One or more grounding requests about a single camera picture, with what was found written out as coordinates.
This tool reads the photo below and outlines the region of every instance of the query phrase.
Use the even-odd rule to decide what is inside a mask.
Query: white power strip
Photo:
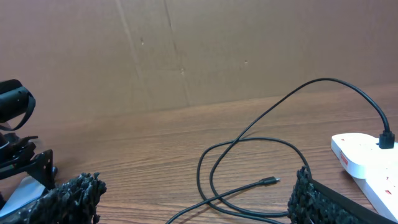
[[[380,149],[378,142],[367,134],[337,134],[331,149],[376,211],[398,223],[398,143]]]

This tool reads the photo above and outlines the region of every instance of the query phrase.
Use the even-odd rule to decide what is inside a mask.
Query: brown tabletop
[[[386,113],[391,129],[398,130],[398,85],[364,88]],[[53,149],[58,183],[80,172],[101,172],[108,191],[101,198],[100,223],[165,223],[178,211],[201,201],[195,181],[200,155],[208,147],[234,139],[252,120],[281,96],[196,106],[149,114],[41,124],[23,127],[19,136],[39,135],[37,152]],[[377,136],[382,122],[377,112],[357,93],[342,88],[321,93],[299,93],[283,102],[252,129],[250,136],[269,136],[297,146],[307,158],[313,178],[351,200],[374,210],[330,149],[339,133]],[[226,147],[211,151],[202,166],[201,181],[208,197],[210,169]],[[240,207],[286,211],[302,161],[289,147],[251,141],[235,146],[217,168],[219,193],[276,176],[282,180],[229,198]],[[0,182],[8,198],[20,174]],[[288,219],[279,221],[288,223]],[[176,223],[255,223],[202,206]]]

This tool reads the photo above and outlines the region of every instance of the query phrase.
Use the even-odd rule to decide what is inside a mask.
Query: wooden surface
[[[396,21],[396,0],[0,0],[0,81],[47,124],[385,84]]]
[[[398,130],[398,84],[364,89],[385,111],[391,129]],[[74,123],[32,125],[18,135],[38,134],[38,152],[53,149],[59,168],[57,182],[80,172],[101,172],[108,191],[98,205],[101,223],[164,223],[178,211],[201,201],[195,174],[201,153],[234,139],[253,119],[281,97],[236,101],[142,115],[124,115]],[[307,158],[313,177],[350,199],[373,209],[330,149],[334,134],[360,132],[377,136],[381,120],[352,90],[299,93],[282,103],[255,127],[250,136],[281,138],[297,146]],[[211,197],[208,174],[225,147],[206,156],[201,181]],[[219,192],[261,178],[276,176],[277,185],[257,187],[230,202],[243,208],[276,212],[287,202],[301,168],[298,155],[271,142],[238,144],[215,173]],[[25,174],[0,182],[8,198]],[[203,206],[176,223],[254,223],[223,215]]]

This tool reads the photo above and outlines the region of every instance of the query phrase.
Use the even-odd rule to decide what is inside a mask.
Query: beige wall
[[[398,1],[0,0],[0,80],[31,123],[398,82]],[[322,90],[326,85],[313,86]]]

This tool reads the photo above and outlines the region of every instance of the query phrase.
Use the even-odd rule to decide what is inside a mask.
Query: cable connector
[[[262,185],[270,185],[270,184],[276,184],[278,181],[280,181],[279,177],[267,177],[262,180],[259,180],[259,183]]]
[[[392,149],[394,147],[396,136],[391,131],[383,131],[379,138],[379,147],[381,149]]]

